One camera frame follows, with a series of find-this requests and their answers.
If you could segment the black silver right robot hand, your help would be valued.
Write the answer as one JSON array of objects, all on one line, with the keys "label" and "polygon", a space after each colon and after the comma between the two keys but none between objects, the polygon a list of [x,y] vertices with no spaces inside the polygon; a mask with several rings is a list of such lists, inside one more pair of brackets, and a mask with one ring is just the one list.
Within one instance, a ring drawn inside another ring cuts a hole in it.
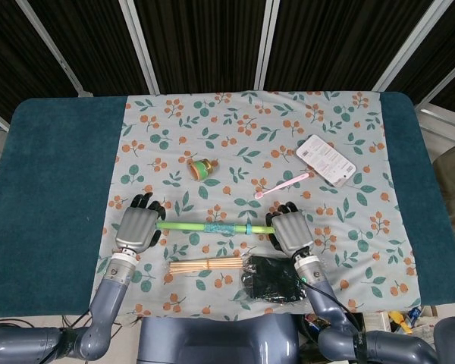
[{"label": "black silver right robot hand", "polygon": [[267,213],[265,223],[275,229],[268,234],[272,246],[287,256],[313,243],[306,218],[293,202],[281,204],[277,211]]}]

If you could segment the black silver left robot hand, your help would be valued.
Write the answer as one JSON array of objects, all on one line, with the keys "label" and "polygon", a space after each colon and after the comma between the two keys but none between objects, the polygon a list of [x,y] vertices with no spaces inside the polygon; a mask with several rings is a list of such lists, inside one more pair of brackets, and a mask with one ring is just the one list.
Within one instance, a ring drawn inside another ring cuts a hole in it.
[{"label": "black silver left robot hand", "polygon": [[140,254],[160,240],[162,232],[157,228],[157,222],[165,220],[166,211],[152,195],[152,192],[135,195],[125,210],[115,237],[118,249]]}]

